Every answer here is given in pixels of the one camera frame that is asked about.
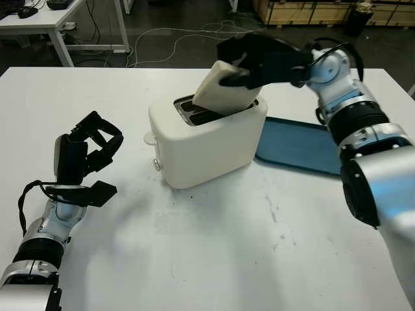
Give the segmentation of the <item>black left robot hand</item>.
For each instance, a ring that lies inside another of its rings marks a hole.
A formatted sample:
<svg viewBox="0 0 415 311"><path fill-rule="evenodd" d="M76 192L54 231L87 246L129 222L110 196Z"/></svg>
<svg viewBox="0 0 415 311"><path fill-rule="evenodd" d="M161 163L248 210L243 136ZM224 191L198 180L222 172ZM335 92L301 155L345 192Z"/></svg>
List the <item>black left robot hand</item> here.
<svg viewBox="0 0 415 311"><path fill-rule="evenodd" d="M116 126L96 111L89 113L54 146L54 174L61 185L79 185L84 177L113 162L124 140Z"/></svg>

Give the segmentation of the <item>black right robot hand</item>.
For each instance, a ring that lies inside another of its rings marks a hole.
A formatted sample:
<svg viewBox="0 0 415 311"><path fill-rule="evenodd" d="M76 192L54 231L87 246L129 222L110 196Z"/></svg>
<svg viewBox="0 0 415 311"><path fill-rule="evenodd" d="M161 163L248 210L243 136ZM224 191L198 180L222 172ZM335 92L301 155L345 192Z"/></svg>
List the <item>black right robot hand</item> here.
<svg viewBox="0 0 415 311"><path fill-rule="evenodd" d="M290 82L302 87L311 76L313 54L285 41L259 33L233 37L217 45L220 61L235 65L239 72L221 78L225 87L256 89Z"/></svg>

